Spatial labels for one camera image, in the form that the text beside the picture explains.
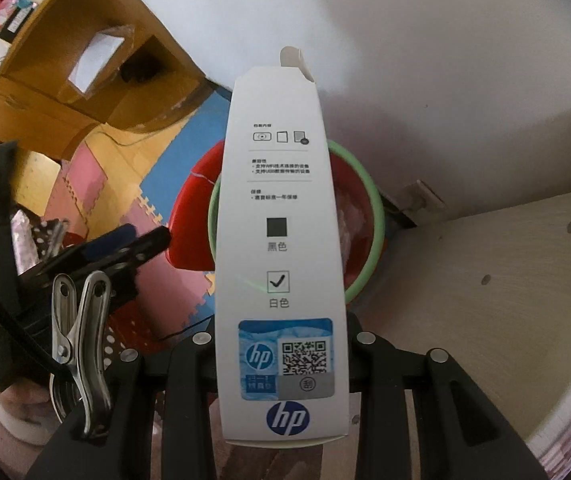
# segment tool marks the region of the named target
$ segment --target wooden shelf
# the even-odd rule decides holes
[[[85,98],[67,78],[95,34],[114,27],[129,27],[131,35],[102,71],[106,82]],[[124,82],[121,63],[141,50],[161,62],[162,72],[145,83]],[[141,0],[48,0],[22,28],[0,72],[96,121],[139,132],[178,120],[178,104],[204,79]]]

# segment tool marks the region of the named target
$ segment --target metal clip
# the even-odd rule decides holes
[[[84,438],[103,433],[112,410],[102,354],[111,290],[109,277],[96,270],[86,279],[78,305],[69,276],[59,274],[53,282],[52,357],[67,366],[74,382],[51,375],[50,396],[61,422],[83,403]]]

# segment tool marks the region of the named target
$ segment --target pink object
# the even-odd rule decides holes
[[[142,235],[158,226],[134,200],[121,223],[130,223]],[[204,304],[210,282],[203,272],[175,269],[165,254],[159,254],[139,268],[136,301],[152,333],[157,338],[181,330],[195,307]]]
[[[65,178],[79,206],[89,214],[99,198],[107,177],[85,142],[82,142],[74,152]]]
[[[59,172],[59,175],[54,181],[54,187],[50,194],[50,199],[48,200],[43,218],[44,220],[67,218],[70,221],[68,231],[85,239],[88,235],[88,226],[85,224],[82,214],[77,208],[74,197],[62,176],[62,172],[63,170]]]

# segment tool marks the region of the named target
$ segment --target checkbox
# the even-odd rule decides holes
[[[268,293],[284,294],[290,292],[290,271],[289,270],[269,270],[268,271]]]

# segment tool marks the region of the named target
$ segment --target green rim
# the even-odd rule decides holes
[[[383,238],[385,235],[385,214],[383,212],[383,203],[381,202],[381,195],[376,189],[372,177],[365,170],[363,165],[357,160],[357,157],[352,155],[347,149],[345,149],[340,144],[334,142],[334,140],[328,140],[328,149],[330,153],[341,157],[345,160],[350,167],[358,174],[359,178],[365,186],[368,198],[370,199],[370,206],[372,207],[373,219],[374,219],[374,237],[372,240],[372,246],[370,247],[370,254],[363,265],[363,269],[359,272],[357,279],[352,285],[350,285],[345,291],[345,303],[350,303],[357,297],[357,294],[361,292],[372,277],[376,264],[379,261],[379,256],[381,256],[381,250],[383,250]],[[210,251],[212,257],[216,260],[216,219],[219,213],[219,191],[221,188],[221,176],[216,179],[214,188],[212,190],[212,195],[210,196],[210,207],[208,208],[208,241],[210,242]]]

